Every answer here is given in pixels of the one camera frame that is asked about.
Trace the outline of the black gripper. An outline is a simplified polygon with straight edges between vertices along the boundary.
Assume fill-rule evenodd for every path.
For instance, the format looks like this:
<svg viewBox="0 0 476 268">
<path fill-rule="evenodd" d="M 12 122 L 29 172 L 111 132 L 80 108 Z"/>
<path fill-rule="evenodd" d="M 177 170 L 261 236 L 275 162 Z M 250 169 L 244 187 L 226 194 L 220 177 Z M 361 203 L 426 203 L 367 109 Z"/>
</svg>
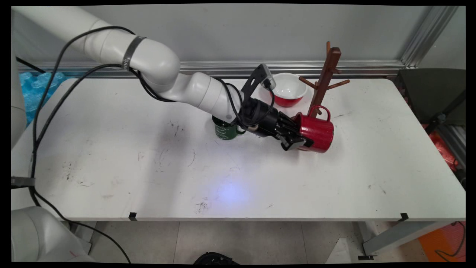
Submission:
<svg viewBox="0 0 476 268">
<path fill-rule="evenodd" d="M 253 134 L 279 139 L 284 151 L 311 148 L 314 144 L 312 139 L 300 134 L 300 127 L 286 114 L 259 99 L 248 98 L 241 107 L 241 128 L 247 130 L 255 125 Z"/>
</svg>

